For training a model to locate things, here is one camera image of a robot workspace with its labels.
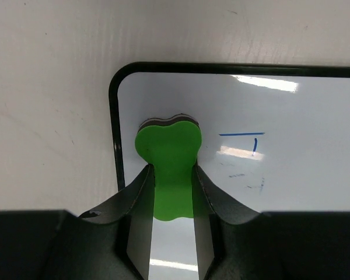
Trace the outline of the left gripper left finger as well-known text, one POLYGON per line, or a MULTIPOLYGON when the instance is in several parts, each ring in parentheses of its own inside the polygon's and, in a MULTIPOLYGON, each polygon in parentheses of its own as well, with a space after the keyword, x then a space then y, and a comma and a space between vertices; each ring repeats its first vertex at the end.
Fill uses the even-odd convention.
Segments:
POLYGON ((79 217, 63 216, 44 279, 148 279, 154 168, 79 217))

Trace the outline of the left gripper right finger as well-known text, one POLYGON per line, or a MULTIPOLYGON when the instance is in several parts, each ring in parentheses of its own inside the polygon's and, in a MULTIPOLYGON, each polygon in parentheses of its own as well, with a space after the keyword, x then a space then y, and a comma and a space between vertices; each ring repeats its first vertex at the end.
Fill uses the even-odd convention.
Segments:
POLYGON ((282 279, 283 268, 264 215, 192 168, 192 207, 200 279, 282 279))

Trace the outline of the green felt whiteboard eraser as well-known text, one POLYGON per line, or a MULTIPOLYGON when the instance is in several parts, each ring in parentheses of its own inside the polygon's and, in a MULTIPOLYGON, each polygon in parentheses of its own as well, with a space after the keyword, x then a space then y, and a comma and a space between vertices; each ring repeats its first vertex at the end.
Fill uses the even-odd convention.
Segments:
POLYGON ((193 217, 191 178, 201 144, 199 123, 186 114, 150 118, 140 125, 135 149, 154 168, 157 220, 193 217))

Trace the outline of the small black-framed whiteboard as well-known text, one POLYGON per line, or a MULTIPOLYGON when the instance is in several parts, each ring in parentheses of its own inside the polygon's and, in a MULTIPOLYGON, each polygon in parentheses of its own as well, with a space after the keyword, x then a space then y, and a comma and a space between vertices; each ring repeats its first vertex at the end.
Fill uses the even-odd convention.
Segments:
MULTIPOLYGON (((140 125, 189 115, 195 165, 264 215, 282 279, 350 279, 350 67, 136 62, 108 93, 119 188, 150 165, 140 125)), ((151 250, 150 279, 200 279, 194 214, 153 217, 151 250)))

